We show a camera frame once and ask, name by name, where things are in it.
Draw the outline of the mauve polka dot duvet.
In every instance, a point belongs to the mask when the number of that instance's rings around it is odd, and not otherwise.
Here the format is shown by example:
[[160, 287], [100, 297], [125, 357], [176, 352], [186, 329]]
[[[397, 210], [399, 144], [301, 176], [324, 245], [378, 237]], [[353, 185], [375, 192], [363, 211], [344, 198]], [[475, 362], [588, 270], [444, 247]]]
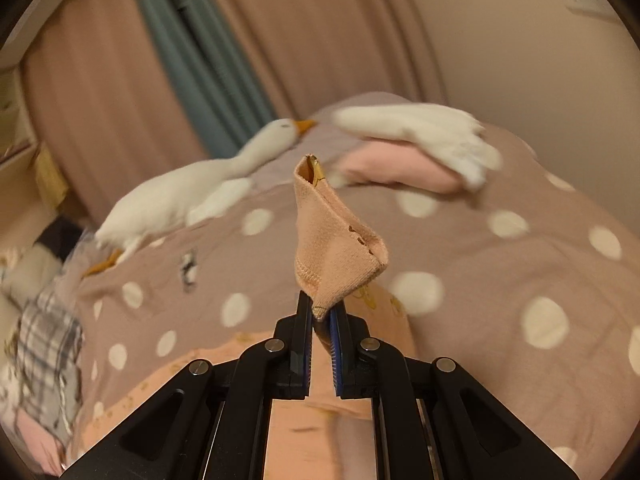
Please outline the mauve polka dot duvet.
[[[292, 173], [336, 137], [266, 168], [223, 216], [153, 238], [76, 289], [84, 404], [76, 460], [190, 359], [236, 358], [294, 311]], [[361, 185], [341, 199], [383, 237], [360, 292], [370, 330], [422, 360], [449, 356], [584, 479], [608, 478], [639, 421], [639, 240], [496, 127], [477, 198]]]

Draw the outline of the teal curtain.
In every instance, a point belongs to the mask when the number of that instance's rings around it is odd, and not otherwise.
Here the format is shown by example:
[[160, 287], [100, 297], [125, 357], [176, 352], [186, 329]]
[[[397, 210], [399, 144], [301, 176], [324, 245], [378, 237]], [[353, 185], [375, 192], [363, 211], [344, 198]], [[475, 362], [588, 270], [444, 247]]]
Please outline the teal curtain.
[[172, 90], [213, 158], [277, 118], [215, 0], [136, 0]]

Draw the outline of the white goose plush toy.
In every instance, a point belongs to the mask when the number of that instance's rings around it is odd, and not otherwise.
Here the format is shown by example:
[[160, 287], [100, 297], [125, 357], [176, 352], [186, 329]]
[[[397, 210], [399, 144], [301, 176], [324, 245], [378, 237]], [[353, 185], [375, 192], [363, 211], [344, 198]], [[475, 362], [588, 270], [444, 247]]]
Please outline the white goose plush toy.
[[124, 197], [94, 233], [99, 246], [120, 251], [116, 262], [130, 258], [151, 236], [201, 221], [213, 209], [210, 196], [232, 182], [249, 188], [249, 176], [292, 148], [317, 123], [312, 119], [276, 119], [231, 158], [205, 159], [147, 180]]

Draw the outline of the white folded cloth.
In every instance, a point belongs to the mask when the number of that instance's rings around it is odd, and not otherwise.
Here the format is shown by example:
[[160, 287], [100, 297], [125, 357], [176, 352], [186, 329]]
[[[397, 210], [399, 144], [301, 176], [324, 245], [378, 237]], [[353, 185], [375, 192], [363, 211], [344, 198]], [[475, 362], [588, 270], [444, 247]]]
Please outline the white folded cloth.
[[468, 191], [486, 182], [485, 127], [464, 110], [430, 103], [349, 106], [334, 112], [332, 122], [353, 136], [415, 146], [462, 177]]

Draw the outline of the pink curtain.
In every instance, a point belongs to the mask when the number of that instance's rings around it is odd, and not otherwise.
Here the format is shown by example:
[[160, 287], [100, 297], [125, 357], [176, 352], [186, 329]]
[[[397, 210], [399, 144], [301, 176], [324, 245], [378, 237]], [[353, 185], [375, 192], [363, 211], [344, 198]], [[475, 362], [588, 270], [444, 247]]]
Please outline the pink curtain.
[[[366, 92], [444, 102], [412, 0], [215, 0], [280, 117]], [[21, 64], [32, 125], [94, 221], [149, 178], [213, 158], [136, 0], [63, 0]]]

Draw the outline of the plaid grey cloth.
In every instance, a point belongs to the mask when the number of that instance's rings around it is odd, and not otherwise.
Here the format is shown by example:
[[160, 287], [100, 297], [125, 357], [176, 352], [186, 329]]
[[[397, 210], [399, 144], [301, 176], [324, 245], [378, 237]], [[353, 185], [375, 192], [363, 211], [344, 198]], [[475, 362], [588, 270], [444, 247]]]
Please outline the plaid grey cloth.
[[14, 297], [4, 286], [1, 298], [20, 312], [4, 347], [2, 424], [14, 432], [17, 412], [24, 411], [58, 442], [69, 444], [82, 402], [76, 295], [50, 284], [30, 298]]

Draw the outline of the white shelf unit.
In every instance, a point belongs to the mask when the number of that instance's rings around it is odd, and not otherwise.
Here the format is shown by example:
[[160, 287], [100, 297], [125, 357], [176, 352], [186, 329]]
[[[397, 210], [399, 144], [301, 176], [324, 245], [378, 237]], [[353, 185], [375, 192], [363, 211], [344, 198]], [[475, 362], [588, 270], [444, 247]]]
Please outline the white shelf unit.
[[38, 152], [20, 66], [2, 68], [1, 247], [29, 246], [56, 217], [37, 185]]

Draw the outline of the peach cartoon print garment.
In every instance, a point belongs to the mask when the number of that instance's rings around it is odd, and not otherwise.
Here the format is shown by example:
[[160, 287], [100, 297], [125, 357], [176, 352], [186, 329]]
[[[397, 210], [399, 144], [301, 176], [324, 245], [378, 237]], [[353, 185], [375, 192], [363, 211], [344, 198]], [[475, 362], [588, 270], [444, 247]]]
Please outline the peach cartoon print garment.
[[343, 301], [373, 335], [413, 353], [404, 306], [376, 281], [387, 263], [382, 238], [300, 164], [290, 188], [175, 232], [85, 281], [77, 447], [98, 443], [186, 363], [237, 358], [300, 292], [316, 320]]

